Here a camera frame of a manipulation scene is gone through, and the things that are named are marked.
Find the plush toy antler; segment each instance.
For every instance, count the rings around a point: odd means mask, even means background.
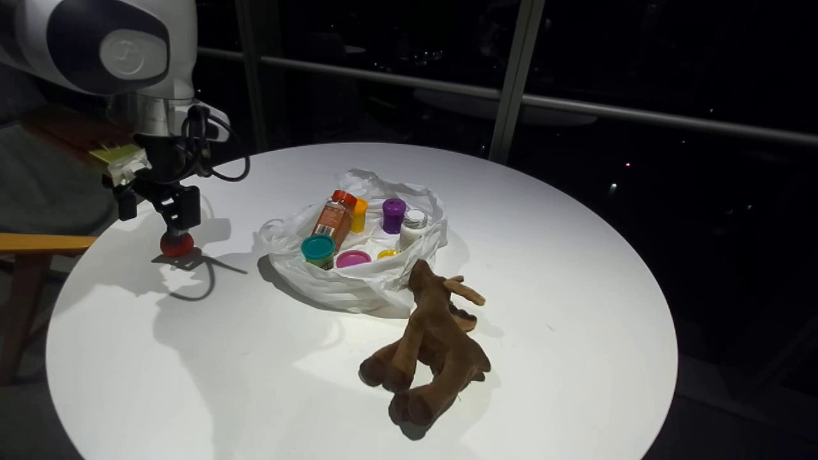
[[[485,304],[480,294],[462,285],[462,275],[435,275],[428,259],[416,259],[409,275],[416,308],[405,334],[360,363],[360,380],[393,390],[388,417],[409,438],[421,438],[471,380],[484,380],[492,363],[484,346],[466,331],[475,316],[457,308],[451,294]],[[432,368],[428,386],[411,386],[416,360]]]

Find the plush toy leg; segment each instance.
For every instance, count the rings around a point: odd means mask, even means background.
[[[429,364],[435,376],[442,373],[442,368],[446,368],[446,355],[435,353],[435,349],[428,346],[428,344],[421,344],[421,346],[416,349],[416,360],[424,363],[424,364]]]
[[[409,334],[409,330],[407,330],[407,334],[397,344],[392,363],[387,368],[387,376],[384,376],[387,390],[397,394],[397,390],[407,390],[411,386],[421,331],[414,331],[414,334]]]
[[[382,386],[384,383],[387,368],[388,368],[388,363],[393,358],[393,349],[400,349],[400,342],[392,342],[392,344],[375,349],[370,358],[365,358],[360,363],[359,376],[360,376],[363,383],[368,383],[368,386]]]
[[[397,394],[388,404],[388,417],[409,438],[421,438],[429,426],[455,404],[455,390],[428,383],[405,394]]]

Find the stuffed moose toy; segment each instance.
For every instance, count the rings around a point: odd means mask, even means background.
[[[485,299],[462,285],[462,275],[435,275],[428,259],[409,272],[416,308],[405,334],[360,363],[360,380],[393,394],[388,417],[409,438],[421,438],[471,380],[484,380],[492,363],[484,346],[466,331],[475,316],[452,304],[452,294],[484,307]],[[432,383],[411,386],[416,360],[432,368]]]

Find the plastic bag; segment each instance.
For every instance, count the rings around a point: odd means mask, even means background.
[[[409,210],[428,215],[428,230],[401,252],[370,259],[351,267],[318,267],[305,259],[302,240],[313,235],[313,226],[325,207],[318,201],[291,216],[278,216],[256,233],[256,242],[269,252],[269,266],[287,284],[290,294],[328,308],[370,311],[382,307],[411,308],[411,294],[407,289],[414,259],[432,258],[437,248],[448,242],[448,220],[441,201],[429,188],[414,188],[409,183],[392,183],[370,171],[348,171],[336,188],[346,188],[368,201],[365,233],[379,233],[382,204],[388,196],[401,196]]]

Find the white round table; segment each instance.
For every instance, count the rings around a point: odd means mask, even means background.
[[[451,220],[432,267],[462,272],[489,299],[467,311],[493,371],[420,441],[392,424],[392,394],[359,377],[407,319],[318,308],[262,275],[262,225],[325,201],[348,167],[429,187]],[[170,296],[205,291],[207,271],[152,263],[164,225],[141,207],[60,294],[48,386],[86,460],[634,460],[654,441],[677,380],[669,308],[634,248],[568,193],[498,164],[393,143],[274,151],[240,183],[194,183],[196,242],[249,275],[214,267],[205,302]]]

